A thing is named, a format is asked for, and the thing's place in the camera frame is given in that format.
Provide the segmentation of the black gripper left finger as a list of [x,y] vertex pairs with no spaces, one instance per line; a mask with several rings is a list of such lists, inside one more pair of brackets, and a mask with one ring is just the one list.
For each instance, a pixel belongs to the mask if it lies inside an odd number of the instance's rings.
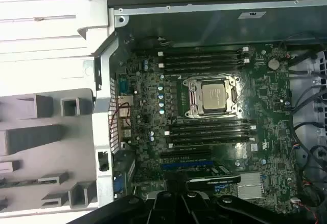
[[163,190],[152,191],[146,199],[127,195],[70,223],[175,223],[177,201],[183,193],[183,175],[164,174]]

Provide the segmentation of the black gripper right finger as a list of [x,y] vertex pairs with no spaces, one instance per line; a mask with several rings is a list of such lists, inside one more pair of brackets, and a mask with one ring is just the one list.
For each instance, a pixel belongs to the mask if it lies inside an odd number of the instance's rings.
[[176,196],[190,223],[314,223],[315,213],[278,214],[232,195],[214,200],[203,192],[190,190],[183,173],[176,174]]

